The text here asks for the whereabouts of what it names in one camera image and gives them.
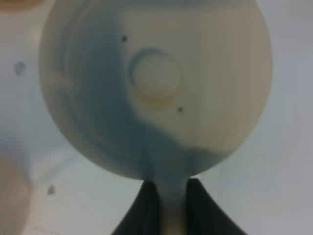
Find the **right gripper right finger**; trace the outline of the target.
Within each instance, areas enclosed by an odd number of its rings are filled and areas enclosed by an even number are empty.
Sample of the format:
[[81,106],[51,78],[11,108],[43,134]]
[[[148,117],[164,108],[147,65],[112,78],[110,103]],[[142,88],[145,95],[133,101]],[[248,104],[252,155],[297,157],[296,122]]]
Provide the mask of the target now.
[[245,235],[215,203],[199,179],[189,179],[186,195],[189,235]]

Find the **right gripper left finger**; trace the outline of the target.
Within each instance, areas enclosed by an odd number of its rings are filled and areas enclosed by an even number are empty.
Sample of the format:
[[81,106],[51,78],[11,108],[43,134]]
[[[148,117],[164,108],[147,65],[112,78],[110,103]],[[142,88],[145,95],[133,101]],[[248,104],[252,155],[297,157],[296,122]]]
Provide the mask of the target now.
[[113,235],[163,235],[163,200],[156,185],[145,181]]

